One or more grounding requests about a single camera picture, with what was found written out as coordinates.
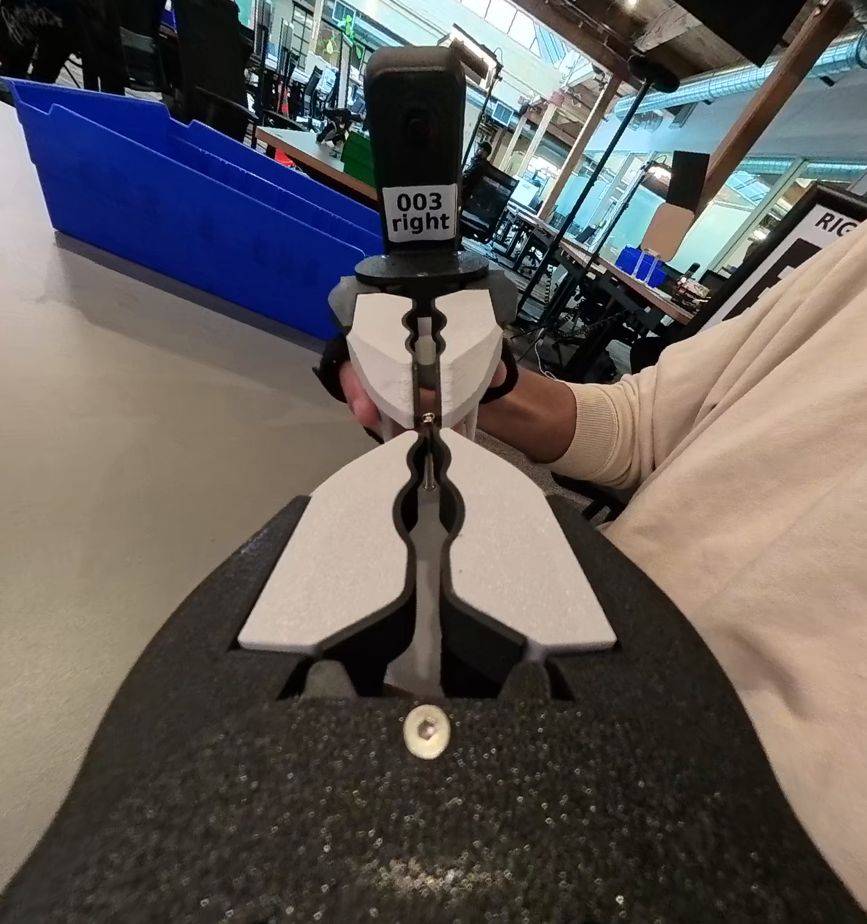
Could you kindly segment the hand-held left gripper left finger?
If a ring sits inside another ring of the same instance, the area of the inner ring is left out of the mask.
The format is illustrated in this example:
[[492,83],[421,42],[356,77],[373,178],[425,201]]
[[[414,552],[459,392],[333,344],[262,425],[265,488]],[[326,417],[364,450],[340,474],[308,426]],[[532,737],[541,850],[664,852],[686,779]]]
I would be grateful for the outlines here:
[[380,694],[416,628],[420,436],[402,433],[326,479],[303,511],[238,635],[241,649],[343,665]]

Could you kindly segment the silver bolt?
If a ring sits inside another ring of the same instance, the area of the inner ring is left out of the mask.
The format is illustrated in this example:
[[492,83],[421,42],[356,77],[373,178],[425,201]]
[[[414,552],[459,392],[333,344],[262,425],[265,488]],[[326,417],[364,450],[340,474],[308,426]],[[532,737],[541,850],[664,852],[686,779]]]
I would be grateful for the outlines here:
[[[437,485],[432,455],[432,434],[440,425],[439,360],[434,358],[430,362],[423,362],[416,359],[413,363],[413,377],[416,431],[422,437],[425,449],[421,486],[424,491],[433,492]],[[427,411],[436,414],[438,420],[435,425],[424,426],[420,423],[420,416]]]

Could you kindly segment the person's cream sweater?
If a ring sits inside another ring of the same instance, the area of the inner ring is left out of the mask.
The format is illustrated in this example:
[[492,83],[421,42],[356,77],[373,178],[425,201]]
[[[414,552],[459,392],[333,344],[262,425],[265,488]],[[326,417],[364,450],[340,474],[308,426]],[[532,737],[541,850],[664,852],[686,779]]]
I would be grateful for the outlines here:
[[734,383],[606,535],[716,654],[867,911],[867,362],[794,358]]

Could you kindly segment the brown cardboard sheet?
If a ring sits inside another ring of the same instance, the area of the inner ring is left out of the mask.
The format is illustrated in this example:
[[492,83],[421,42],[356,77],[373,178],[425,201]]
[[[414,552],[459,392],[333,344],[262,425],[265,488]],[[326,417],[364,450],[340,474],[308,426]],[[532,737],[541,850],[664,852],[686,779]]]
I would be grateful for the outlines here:
[[655,210],[639,247],[668,262],[682,245],[696,219],[695,208],[662,202]]

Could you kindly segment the person's right hand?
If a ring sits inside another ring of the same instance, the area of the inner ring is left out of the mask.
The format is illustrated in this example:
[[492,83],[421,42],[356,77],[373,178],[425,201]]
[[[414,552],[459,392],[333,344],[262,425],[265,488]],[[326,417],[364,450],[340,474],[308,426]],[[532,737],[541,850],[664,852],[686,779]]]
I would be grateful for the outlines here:
[[[350,362],[339,383],[358,424],[381,436],[381,414]],[[502,398],[479,406],[478,426],[539,464],[565,455],[577,429],[577,402],[564,383],[523,370],[515,388]]]

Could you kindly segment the black light stand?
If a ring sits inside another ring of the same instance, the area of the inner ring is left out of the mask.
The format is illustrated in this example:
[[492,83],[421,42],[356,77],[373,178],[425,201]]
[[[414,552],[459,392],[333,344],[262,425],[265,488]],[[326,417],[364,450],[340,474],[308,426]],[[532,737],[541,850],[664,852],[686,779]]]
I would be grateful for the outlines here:
[[665,94],[670,94],[674,92],[679,86],[680,80],[672,71],[670,71],[663,64],[651,61],[647,58],[646,55],[635,54],[630,57],[628,60],[628,68],[633,76],[639,77],[641,79],[639,90],[636,93],[633,102],[627,109],[626,114],[620,119],[619,127],[612,135],[610,142],[603,151],[601,159],[593,170],[589,181],[579,194],[578,199],[572,206],[569,213],[566,215],[563,224],[558,228],[557,232],[555,233],[555,237],[551,240],[547,248],[545,248],[543,258],[539,266],[533,272],[529,283],[527,283],[525,289],[520,294],[518,301],[518,312],[520,312],[526,306],[527,300],[531,297],[536,284],[546,273],[550,260],[555,254],[555,251],[559,248],[563,238],[566,236],[570,225],[572,225],[573,221],[577,217],[578,211],[585,202],[586,198],[589,196],[590,191],[592,191],[593,187],[596,185],[596,182],[606,167],[612,152],[622,138],[630,121],[636,114],[636,111],[642,102],[644,102],[648,92],[652,88],[655,88],[658,91],[664,92]]

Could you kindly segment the wooden office desk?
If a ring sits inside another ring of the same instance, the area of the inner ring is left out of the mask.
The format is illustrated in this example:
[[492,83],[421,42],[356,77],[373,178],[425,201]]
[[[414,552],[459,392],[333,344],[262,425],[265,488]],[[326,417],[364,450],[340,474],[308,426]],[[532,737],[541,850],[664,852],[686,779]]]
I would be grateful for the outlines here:
[[312,179],[370,208],[378,209],[374,187],[348,175],[332,149],[317,142],[312,132],[290,128],[257,126],[255,134],[268,149],[285,155]]
[[578,282],[589,278],[602,292],[626,310],[643,317],[651,327],[663,317],[681,326],[688,325],[695,317],[689,309],[674,302],[670,295],[636,279],[602,257],[590,257],[589,251],[577,243],[563,240],[560,255],[562,263],[576,274]]

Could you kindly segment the blue plastic bin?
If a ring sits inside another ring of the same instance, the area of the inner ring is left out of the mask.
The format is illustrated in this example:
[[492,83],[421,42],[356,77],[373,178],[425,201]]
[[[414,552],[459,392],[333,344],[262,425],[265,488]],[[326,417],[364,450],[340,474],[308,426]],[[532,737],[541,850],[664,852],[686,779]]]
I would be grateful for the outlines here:
[[667,277],[666,264],[659,256],[636,247],[623,248],[614,265],[638,282],[652,288],[660,287]]
[[6,78],[53,228],[320,340],[372,209],[163,103]]

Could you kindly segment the fiducial marker board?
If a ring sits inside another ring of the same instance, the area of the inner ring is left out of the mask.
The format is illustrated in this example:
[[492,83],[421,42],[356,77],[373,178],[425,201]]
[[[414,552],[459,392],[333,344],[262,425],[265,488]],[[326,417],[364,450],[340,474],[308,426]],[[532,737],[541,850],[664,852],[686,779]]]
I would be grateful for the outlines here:
[[692,336],[737,317],[822,248],[867,219],[867,198],[823,184],[809,188],[686,327]]

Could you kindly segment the silver ventilation duct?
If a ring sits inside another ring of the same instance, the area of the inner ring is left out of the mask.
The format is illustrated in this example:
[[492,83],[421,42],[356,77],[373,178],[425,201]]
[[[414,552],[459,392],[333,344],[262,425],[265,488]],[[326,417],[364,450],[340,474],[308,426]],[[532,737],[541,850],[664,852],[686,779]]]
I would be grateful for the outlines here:
[[[761,66],[739,64],[689,77],[671,93],[661,90],[650,91],[635,113],[644,114],[683,105],[713,102],[753,92],[763,86],[774,72],[777,63],[779,59],[775,58]],[[806,78],[834,77],[858,68],[867,70],[867,29],[832,42],[816,59]]]

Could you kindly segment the black office chair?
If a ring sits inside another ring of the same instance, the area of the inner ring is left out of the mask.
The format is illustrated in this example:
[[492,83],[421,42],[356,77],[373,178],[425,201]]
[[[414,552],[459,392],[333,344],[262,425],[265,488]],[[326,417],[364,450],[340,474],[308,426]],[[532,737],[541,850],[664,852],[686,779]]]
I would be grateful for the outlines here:
[[462,237],[485,243],[492,239],[519,179],[476,158],[463,174],[460,226]]
[[247,104],[252,41],[235,2],[173,1],[181,82],[177,112],[243,142],[256,117]]

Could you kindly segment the green plastic bin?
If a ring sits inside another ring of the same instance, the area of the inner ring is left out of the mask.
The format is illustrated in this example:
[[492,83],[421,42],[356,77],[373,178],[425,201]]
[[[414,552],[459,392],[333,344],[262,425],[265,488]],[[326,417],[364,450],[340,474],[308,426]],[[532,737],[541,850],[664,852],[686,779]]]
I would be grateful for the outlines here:
[[354,131],[350,132],[343,144],[340,160],[348,176],[372,189],[376,188],[374,157],[371,142],[367,136]]

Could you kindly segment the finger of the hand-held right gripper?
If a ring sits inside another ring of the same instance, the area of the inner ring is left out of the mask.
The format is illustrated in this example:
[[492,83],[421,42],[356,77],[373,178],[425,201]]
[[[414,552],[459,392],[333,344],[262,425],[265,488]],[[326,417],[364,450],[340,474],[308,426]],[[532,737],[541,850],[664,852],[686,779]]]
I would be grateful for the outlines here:
[[433,308],[440,323],[435,337],[440,425],[473,440],[479,404],[501,357],[503,330],[486,288],[442,295],[434,300]]
[[361,293],[347,334],[347,405],[382,442],[416,426],[414,308],[402,295]]

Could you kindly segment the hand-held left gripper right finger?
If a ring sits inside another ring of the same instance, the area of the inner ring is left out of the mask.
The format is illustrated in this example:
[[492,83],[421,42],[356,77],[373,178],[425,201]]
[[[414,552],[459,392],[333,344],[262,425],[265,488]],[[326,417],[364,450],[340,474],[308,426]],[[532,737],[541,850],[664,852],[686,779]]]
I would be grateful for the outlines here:
[[497,695],[523,663],[611,651],[616,636],[558,517],[518,468],[440,432],[440,683]]

